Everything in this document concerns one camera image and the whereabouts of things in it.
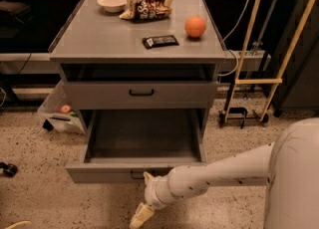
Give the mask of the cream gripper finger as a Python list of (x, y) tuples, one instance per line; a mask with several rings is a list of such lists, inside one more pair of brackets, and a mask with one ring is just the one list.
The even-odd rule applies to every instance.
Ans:
[(130, 229), (139, 229), (154, 214), (155, 214), (155, 210), (151, 206), (141, 202), (130, 222)]

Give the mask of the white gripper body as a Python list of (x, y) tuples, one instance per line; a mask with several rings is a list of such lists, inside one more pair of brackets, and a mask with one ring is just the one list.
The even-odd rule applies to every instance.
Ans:
[(176, 197), (172, 194), (166, 176), (153, 176), (144, 172), (145, 178), (145, 201), (155, 210), (163, 209), (176, 202)]

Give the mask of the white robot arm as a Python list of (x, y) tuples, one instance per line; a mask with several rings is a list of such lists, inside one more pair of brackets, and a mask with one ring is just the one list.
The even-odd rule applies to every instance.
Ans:
[(272, 143), (206, 165), (181, 165), (145, 178), (145, 201), (130, 228), (157, 210), (215, 186), (266, 187), (263, 229), (319, 229), (319, 118), (293, 123)]

